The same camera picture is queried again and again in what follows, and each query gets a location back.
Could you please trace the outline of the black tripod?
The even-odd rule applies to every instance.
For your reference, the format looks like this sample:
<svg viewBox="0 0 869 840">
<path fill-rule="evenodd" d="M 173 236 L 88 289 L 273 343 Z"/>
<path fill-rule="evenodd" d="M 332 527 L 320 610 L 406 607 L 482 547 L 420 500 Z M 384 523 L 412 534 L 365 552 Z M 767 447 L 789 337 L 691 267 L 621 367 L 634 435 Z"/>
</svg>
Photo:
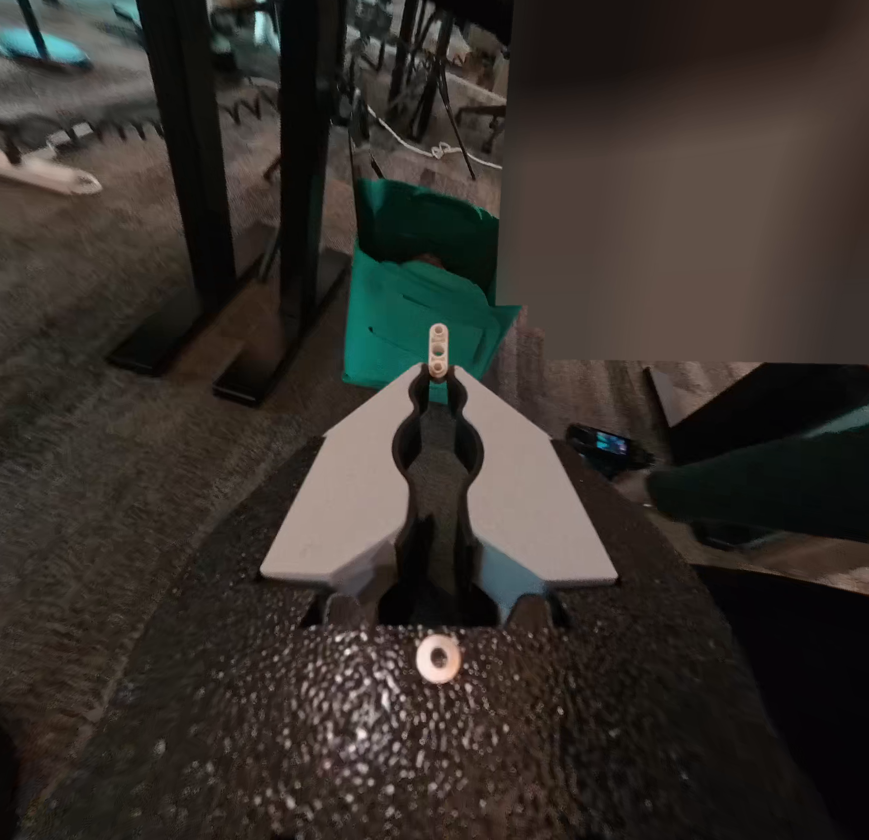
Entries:
<svg viewBox="0 0 869 840">
<path fill-rule="evenodd" d="M 387 111 L 396 114 L 405 106 L 411 92 L 411 73 L 421 61 L 421 92 L 408 119 L 407 137 L 422 142 L 429 130 L 435 97 L 439 96 L 470 178 L 475 181 L 476 173 L 459 131 L 447 83 L 447 57 L 455 19 L 454 0 L 404 0 Z"/>
</svg>

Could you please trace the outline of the green fabric bag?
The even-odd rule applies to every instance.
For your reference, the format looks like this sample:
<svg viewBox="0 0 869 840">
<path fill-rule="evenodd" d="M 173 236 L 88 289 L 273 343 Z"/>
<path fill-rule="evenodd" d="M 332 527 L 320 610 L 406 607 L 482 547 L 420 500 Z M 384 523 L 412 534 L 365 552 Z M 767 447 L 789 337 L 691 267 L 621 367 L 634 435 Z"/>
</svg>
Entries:
<svg viewBox="0 0 869 840">
<path fill-rule="evenodd" d="M 445 323 L 450 363 L 482 379 L 519 307 L 496 302 L 499 219 L 423 186 L 380 178 L 354 185 L 343 380 L 381 389 L 426 362 Z"/>
</svg>

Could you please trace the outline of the black gadget blue screen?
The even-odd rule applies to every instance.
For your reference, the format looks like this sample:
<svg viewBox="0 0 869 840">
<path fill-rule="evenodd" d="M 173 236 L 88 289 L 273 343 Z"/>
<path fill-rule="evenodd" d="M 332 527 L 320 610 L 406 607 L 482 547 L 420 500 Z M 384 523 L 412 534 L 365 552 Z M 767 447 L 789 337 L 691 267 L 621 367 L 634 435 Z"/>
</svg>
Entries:
<svg viewBox="0 0 869 840">
<path fill-rule="evenodd" d="M 589 425 L 570 424 L 565 441 L 599 474 L 614 481 L 625 473 L 655 465 L 655 457 L 638 442 Z"/>
</svg>

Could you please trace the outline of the white plastic object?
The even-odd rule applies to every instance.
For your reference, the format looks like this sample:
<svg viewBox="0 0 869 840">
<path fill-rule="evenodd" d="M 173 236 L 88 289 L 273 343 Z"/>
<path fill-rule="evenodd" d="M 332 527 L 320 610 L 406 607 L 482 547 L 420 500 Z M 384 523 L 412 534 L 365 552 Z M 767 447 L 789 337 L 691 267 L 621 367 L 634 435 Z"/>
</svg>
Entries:
<svg viewBox="0 0 869 840">
<path fill-rule="evenodd" d="M 1 151 L 1 177 L 65 196 L 93 196 L 103 191 L 103 185 L 91 173 L 60 164 L 44 151 L 12 157 Z"/>
</svg>

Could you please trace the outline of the teal object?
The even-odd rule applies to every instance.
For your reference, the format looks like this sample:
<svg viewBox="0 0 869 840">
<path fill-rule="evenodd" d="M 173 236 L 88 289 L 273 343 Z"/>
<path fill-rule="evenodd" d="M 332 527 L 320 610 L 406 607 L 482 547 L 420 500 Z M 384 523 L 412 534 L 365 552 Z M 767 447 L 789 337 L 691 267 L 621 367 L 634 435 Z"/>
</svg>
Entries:
<svg viewBox="0 0 869 840">
<path fill-rule="evenodd" d="M 41 34 L 42 45 L 25 28 L 1 30 L 1 53 L 12 61 L 34 62 L 50 67 L 88 69 L 90 56 L 78 45 L 48 33 Z"/>
</svg>

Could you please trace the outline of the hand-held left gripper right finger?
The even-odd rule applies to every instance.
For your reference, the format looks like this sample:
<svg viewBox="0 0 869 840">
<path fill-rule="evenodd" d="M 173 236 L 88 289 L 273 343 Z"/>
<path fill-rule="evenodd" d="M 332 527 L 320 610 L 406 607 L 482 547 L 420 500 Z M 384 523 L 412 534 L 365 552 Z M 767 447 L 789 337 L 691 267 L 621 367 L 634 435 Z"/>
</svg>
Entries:
<svg viewBox="0 0 869 840">
<path fill-rule="evenodd" d="M 450 369 L 456 429 L 470 443 L 471 584 L 499 613 L 526 595 L 616 585 L 614 563 L 549 434 L 463 368 Z"/>
</svg>

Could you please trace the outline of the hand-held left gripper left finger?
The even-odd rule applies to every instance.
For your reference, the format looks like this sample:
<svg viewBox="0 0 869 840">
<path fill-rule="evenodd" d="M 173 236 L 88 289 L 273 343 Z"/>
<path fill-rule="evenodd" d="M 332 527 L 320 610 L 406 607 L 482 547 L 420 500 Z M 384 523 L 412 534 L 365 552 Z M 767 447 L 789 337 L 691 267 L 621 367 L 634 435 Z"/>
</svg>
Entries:
<svg viewBox="0 0 869 840">
<path fill-rule="evenodd" d="M 410 490 L 393 445 L 415 412 L 413 365 L 328 430 L 260 565 L 261 576 L 375 602 L 397 581 Z"/>
</svg>

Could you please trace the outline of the black desk leg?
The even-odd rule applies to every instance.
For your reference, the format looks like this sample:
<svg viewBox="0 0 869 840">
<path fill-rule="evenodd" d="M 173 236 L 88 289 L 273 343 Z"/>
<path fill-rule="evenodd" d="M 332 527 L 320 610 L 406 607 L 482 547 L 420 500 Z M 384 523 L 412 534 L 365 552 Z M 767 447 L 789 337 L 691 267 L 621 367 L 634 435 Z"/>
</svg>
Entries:
<svg viewBox="0 0 869 840">
<path fill-rule="evenodd" d="M 235 254 L 206 2 L 136 0 L 191 276 L 108 356 L 149 377 L 165 374 L 252 280 L 273 233 L 251 226 Z"/>
<path fill-rule="evenodd" d="M 349 271 L 347 253 L 320 249 L 325 182 L 347 0 L 283 0 L 280 30 L 280 223 L 275 312 L 212 385 L 215 396 L 261 406 Z"/>
</svg>

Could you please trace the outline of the person's right forearm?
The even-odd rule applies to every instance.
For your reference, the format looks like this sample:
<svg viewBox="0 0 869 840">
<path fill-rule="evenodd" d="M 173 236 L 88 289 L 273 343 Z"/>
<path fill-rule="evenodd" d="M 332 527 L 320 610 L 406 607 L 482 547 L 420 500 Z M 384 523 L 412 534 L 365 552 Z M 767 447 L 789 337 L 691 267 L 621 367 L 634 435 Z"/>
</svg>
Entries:
<svg viewBox="0 0 869 840">
<path fill-rule="evenodd" d="M 670 520 L 868 541 L 867 426 L 656 470 L 645 485 Z"/>
</svg>

